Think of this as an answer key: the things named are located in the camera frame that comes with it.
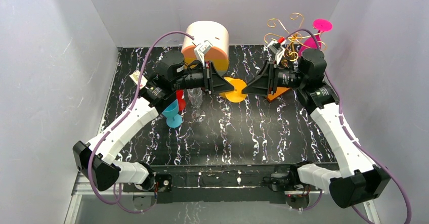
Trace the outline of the yellow wine glass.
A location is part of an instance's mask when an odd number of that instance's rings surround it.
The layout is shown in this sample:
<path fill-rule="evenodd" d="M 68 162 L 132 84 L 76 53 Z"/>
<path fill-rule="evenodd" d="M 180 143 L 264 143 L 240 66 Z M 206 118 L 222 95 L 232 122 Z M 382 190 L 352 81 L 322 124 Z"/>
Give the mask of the yellow wine glass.
<path fill-rule="evenodd" d="M 241 79 L 235 79 L 231 77 L 225 77 L 225 80 L 228 81 L 234 87 L 234 89 L 229 92 L 220 93 L 220 96 L 232 103 L 244 101 L 247 97 L 247 94 L 243 94 L 242 90 L 247 86 L 246 82 Z"/>

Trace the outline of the clear wine glass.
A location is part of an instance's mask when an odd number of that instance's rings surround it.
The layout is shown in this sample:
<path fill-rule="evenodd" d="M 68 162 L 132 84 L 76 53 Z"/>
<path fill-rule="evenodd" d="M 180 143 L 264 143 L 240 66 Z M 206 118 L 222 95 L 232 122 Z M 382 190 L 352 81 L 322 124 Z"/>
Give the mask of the clear wine glass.
<path fill-rule="evenodd" d="M 192 118 L 195 122 L 202 122 L 206 113 L 201 109 L 201 105 L 203 102 L 203 91 L 201 88 L 193 88 L 187 89 L 188 98 L 190 100 L 191 105 L 193 106 Z"/>

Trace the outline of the red wine glass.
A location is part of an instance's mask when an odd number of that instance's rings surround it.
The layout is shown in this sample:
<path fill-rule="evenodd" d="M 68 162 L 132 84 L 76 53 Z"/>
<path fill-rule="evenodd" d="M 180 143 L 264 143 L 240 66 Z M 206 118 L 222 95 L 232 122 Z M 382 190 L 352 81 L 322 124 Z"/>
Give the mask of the red wine glass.
<path fill-rule="evenodd" d="M 176 96 L 178 100 L 179 111 L 183 111 L 186 107 L 186 101 L 184 98 L 184 90 L 177 90 Z"/>

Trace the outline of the blue wine glass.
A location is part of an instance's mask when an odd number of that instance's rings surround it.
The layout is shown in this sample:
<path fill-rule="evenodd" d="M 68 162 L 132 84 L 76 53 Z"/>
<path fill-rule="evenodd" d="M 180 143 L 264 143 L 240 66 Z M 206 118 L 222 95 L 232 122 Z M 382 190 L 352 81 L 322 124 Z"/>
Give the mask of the blue wine glass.
<path fill-rule="evenodd" d="M 166 124 L 170 128 L 177 128 L 183 123 L 183 118 L 179 114 L 179 102 L 177 99 L 164 109 L 162 115 L 166 118 Z"/>

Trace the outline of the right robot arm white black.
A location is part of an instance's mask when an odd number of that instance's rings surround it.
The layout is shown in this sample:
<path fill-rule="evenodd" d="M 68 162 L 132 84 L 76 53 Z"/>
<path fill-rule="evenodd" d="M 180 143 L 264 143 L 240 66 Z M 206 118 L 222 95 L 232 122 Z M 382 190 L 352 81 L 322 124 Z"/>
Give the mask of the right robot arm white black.
<path fill-rule="evenodd" d="M 324 53 L 318 49 L 305 50 L 296 69 L 282 69 L 266 61 L 242 93 L 267 96 L 277 86 L 296 91 L 298 101 L 334 152 L 339 169 L 329 170 L 303 161 L 290 167 L 282 183 L 291 187 L 317 187 L 329 193 L 337 206 L 347 208 L 378 198 L 391 178 L 353 144 L 351 133 L 345 132 L 345 120 L 339 113 L 339 97 L 324 79 L 326 67 Z"/>

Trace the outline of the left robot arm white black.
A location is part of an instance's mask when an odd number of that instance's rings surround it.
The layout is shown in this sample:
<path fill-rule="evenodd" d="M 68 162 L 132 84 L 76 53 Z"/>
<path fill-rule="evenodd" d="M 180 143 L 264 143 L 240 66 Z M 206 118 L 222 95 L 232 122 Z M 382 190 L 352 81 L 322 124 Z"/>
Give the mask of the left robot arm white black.
<path fill-rule="evenodd" d="M 234 90 L 213 62 L 195 60 L 190 66 L 179 51 L 166 53 L 152 74 L 142 77 L 137 99 L 96 137 L 78 141 L 72 147 L 78 170 L 92 181 L 94 189 L 105 191 L 114 184 L 145 185 L 153 171 L 143 162 L 122 162 L 116 157 L 122 148 L 148 123 L 177 101 L 178 90 L 203 89 L 220 94 Z"/>

